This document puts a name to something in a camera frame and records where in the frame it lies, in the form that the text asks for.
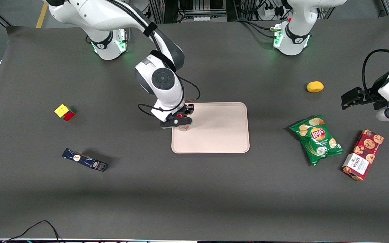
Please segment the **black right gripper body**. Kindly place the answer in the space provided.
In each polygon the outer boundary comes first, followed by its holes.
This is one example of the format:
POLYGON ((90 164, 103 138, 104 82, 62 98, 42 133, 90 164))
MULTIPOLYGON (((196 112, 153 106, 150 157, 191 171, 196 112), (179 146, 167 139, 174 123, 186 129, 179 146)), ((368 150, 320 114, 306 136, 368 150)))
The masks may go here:
POLYGON ((175 114, 179 114, 179 119, 183 119, 183 114, 187 113, 188 116, 191 115, 195 110, 194 104, 185 104, 181 109, 177 110, 175 114))

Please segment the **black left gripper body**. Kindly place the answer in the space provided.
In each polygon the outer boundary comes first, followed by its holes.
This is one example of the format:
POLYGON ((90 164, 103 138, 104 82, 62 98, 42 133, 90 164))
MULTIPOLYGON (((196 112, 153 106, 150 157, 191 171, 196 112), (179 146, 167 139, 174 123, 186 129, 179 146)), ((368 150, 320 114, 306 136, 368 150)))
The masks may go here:
POLYGON ((388 107, 388 101, 378 94, 377 89, 361 89, 360 94, 363 98, 360 105, 372 104, 374 110, 380 110, 388 107))

